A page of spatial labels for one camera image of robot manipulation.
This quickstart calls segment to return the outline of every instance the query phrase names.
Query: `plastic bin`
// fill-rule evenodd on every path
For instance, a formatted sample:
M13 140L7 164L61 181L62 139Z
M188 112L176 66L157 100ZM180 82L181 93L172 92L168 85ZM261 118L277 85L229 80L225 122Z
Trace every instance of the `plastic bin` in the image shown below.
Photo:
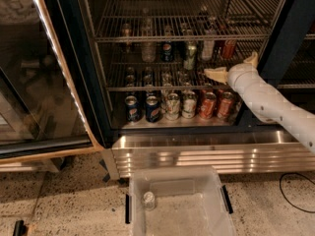
M236 235L211 166L137 171L129 191L133 236ZM153 204L144 201L147 192L154 194Z

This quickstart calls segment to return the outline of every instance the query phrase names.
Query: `speckled tile floor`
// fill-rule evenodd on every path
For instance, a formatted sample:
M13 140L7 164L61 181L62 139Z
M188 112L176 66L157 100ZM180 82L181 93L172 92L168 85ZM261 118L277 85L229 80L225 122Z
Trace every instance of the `speckled tile floor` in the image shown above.
M28 236L127 236L127 185L104 183L100 154L75 157L60 173L0 174L0 235L13 235L23 219ZM313 181L315 172L302 173ZM315 214L292 207L279 188L281 173L222 175L234 209L238 235L314 235ZM315 186L300 177L286 177L289 200L315 210Z

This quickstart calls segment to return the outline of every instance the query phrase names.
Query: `power cord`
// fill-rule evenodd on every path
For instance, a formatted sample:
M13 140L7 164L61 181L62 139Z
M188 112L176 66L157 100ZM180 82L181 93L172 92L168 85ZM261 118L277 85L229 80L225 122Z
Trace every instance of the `power cord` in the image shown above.
M303 208L300 208L300 207L294 205L294 204L286 197L286 195L284 194L282 182L283 182L283 178L284 178L285 176L288 176L288 175L297 175L297 176L300 176L300 177L305 178L306 180L308 180L309 182L311 182L313 185L315 185L315 183L314 183L312 180L310 180L308 177L306 177L306 176L304 176L304 175L302 175L302 174L300 174L300 173L285 173L285 174L282 175L282 177L280 178L280 181L279 181L279 183L280 183L280 190L281 190L281 192L282 192L282 194L283 194L283 197L285 198L285 200L286 200L290 205L292 205L293 207L295 207L295 208L297 208L297 209L299 209L299 210L302 210L302 211L304 211L304 212L315 213L315 210L307 210L307 209L303 209Z

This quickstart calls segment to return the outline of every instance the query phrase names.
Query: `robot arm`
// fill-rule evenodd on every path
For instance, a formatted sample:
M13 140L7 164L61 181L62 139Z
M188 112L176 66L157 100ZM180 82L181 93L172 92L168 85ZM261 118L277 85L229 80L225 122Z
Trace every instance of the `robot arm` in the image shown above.
M227 80L257 118L267 123L278 122L315 153L315 115L287 101L251 64L232 67Z

